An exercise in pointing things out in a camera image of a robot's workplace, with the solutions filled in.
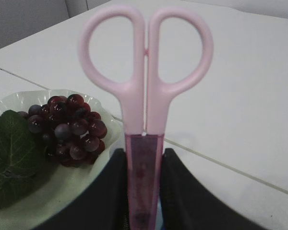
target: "grape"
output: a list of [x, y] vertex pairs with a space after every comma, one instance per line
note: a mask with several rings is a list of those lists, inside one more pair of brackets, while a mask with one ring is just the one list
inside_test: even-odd
[[56, 137], [52, 132], [46, 132], [42, 135], [42, 140], [47, 146], [53, 146], [56, 143]]
[[29, 108], [29, 116], [39, 115], [40, 109], [41, 109], [41, 106], [38, 105], [38, 104], [34, 104], [34, 105], [30, 106], [30, 108]]
[[81, 138], [81, 144], [86, 151], [93, 152], [99, 147], [99, 139], [97, 137], [86, 134], [83, 138]]
[[78, 145], [72, 145], [70, 149], [70, 156], [74, 160], [82, 160], [86, 157], [86, 151], [84, 151]]
[[86, 114], [89, 114], [91, 112], [91, 107], [88, 103], [85, 102], [82, 107], [86, 110]]
[[94, 164], [97, 158], [98, 158], [98, 155], [95, 155], [89, 152], [85, 157], [85, 162], [88, 164]]
[[45, 120], [39, 115], [33, 115], [28, 119], [28, 128], [31, 133], [40, 133], [44, 129]]
[[29, 117], [29, 114], [25, 111], [19, 111], [18, 114], [22, 116], [24, 119], [27, 119]]
[[39, 115], [41, 115], [44, 118], [47, 118], [49, 116], [50, 113], [50, 107], [47, 104], [42, 105], [40, 111], [39, 111]]
[[56, 117], [55, 115], [50, 114], [47, 117], [47, 121], [49, 123], [49, 126], [53, 129], [56, 128], [56, 126], [60, 123], [60, 119], [58, 117]]
[[105, 136], [107, 135], [107, 133], [108, 133], [108, 129], [106, 128], [105, 133], [104, 133], [103, 135], [99, 136], [98, 138], [99, 138], [99, 139], [105, 138]]
[[60, 98], [62, 99], [62, 101], [65, 103], [65, 102], [67, 102], [67, 97], [65, 97], [65, 96], [60, 96]]
[[47, 160], [66, 167], [82, 163], [94, 164], [105, 149], [108, 129], [98, 112], [91, 111], [79, 94], [52, 96], [46, 104], [34, 104], [28, 113], [18, 114], [27, 119], [28, 129], [44, 143]]
[[88, 132], [92, 136], [102, 137], [107, 131], [107, 127], [102, 120], [94, 120], [88, 126]]
[[86, 109], [84, 107], [81, 107], [74, 112], [74, 117], [75, 118], [84, 117], [85, 114], [86, 114]]
[[78, 145], [81, 141], [81, 138], [79, 135], [71, 134], [69, 138], [63, 141], [66, 146], [71, 147], [72, 145]]
[[56, 154], [56, 148], [54, 148], [53, 146], [51, 146], [51, 147], [48, 146], [48, 147], [46, 148], [45, 154], [46, 154], [46, 159], [47, 159], [48, 161], [55, 161], [55, 158], [56, 158], [56, 156], [55, 156], [55, 154]]
[[94, 120], [100, 120], [101, 119], [101, 116], [99, 113], [97, 112], [90, 112], [88, 115], [87, 115], [87, 118], [88, 118], [88, 121], [89, 122], [93, 122]]
[[55, 134], [56, 138], [61, 139], [61, 140], [65, 140], [65, 139], [70, 137], [72, 132], [71, 132], [71, 129], [70, 129], [68, 124], [59, 124], [55, 128], [54, 134]]
[[70, 108], [80, 108], [84, 104], [84, 99], [79, 94], [71, 94], [67, 98], [67, 106]]
[[50, 112], [57, 117], [64, 117], [67, 112], [67, 107], [64, 102], [54, 102], [50, 106]]
[[106, 149], [105, 143], [100, 140], [98, 148], [92, 152], [94, 155], [100, 155]]
[[65, 145], [57, 145], [56, 157], [59, 161], [64, 162], [71, 158], [70, 149]]
[[73, 121], [70, 124], [72, 133], [76, 135], [83, 135], [87, 132], [88, 122], [84, 119]]
[[49, 100], [47, 101], [47, 104], [49, 107], [51, 107], [51, 105], [55, 102], [66, 102], [64, 98], [60, 97], [60, 96], [52, 96], [49, 98]]

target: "artificial leaf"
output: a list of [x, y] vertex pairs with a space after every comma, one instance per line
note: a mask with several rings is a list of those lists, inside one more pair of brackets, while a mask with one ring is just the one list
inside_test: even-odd
[[0, 208], [7, 207], [33, 188], [31, 175], [43, 165], [43, 148], [27, 121], [8, 110], [0, 116]]
[[11, 178], [0, 175], [0, 209], [10, 206], [28, 194], [34, 187], [30, 177]]
[[8, 110], [0, 116], [0, 173], [16, 175], [36, 173], [44, 161], [42, 149], [27, 128], [27, 121]]

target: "white plate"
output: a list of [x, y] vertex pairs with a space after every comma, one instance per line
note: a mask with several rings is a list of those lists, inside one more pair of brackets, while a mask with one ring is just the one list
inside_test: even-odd
[[[44, 90], [14, 93], [0, 100], [0, 115], [9, 109], [28, 111], [33, 104], [46, 104], [51, 96], [68, 96], [73, 93], [78, 92]], [[85, 102], [91, 106], [92, 111], [100, 113], [106, 124], [108, 133], [103, 139], [106, 149], [93, 166], [80, 168], [59, 166], [38, 190], [12, 206], [1, 209], [0, 230], [29, 230], [61, 211], [92, 183], [107, 164], [112, 151], [117, 147], [122, 133], [120, 124], [102, 108], [97, 99], [81, 93], [78, 94], [83, 96]]]

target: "scissor handle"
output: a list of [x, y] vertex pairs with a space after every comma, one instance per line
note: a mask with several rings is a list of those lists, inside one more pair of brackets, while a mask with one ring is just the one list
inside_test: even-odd
[[[128, 82], [117, 83], [103, 76], [93, 65], [89, 43], [96, 27], [112, 17], [123, 16], [133, 25], [133, 74]], [[113, 94], [120, 101], [125, 133], [140, 134], [144, 126], [144, 58], [145, 22], [134, 7], [113, 5], [99, 10], [84, 26], [78, 43], [78, 56], [87, 77], [97, 86]]]
[[[171, 84], [163, 82], [158, 76], [160, 26], [165, 19], [170, 17], [181, 18], [191, 23], [197, 29], [203, 45], [202, 58], [197, 68], [186, 78]], [[164, 133], [171, 100], [195, 86], [204, 77], [210, 67], [212, 56], [212, 35], [209, 27], [199, 15], [182, 8], [165, 7], [152, 16], [148, 27], [147, 133]]]

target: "pink scissors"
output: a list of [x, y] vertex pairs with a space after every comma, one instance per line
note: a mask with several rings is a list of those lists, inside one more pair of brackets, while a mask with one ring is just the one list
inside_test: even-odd
[[[130, 19], [133, 25], [133, 75], [124, 83], [113, 82], [104, 77], [89, 56], [93, 31], [104, 20], [116, 16]], [[163, 82], [158, 76], [159, 30], [161, 23], [169, 17], [181, 18], [191, 23], [199, 32], [203, 45], [202, 58], [197, 68], [188, 77], [173, 84]], [[78, 54], [87, 77], [116, 96], [121, 105], [128, 162], [130, 228], [154, 230], [169, 104], [175, 96], [192, 88], [207, 73], [213, 55], [211, 32], [203, 19], [194, 12], [166, 7], [151, 17], [148, 48], [145, 48], [145, 22], [141, 13], [131, 6], [116, 5], [101, 9], [87, 22], [79, 41]], [[144, 77], [145, 56], [148, 56], [147, 84]]]

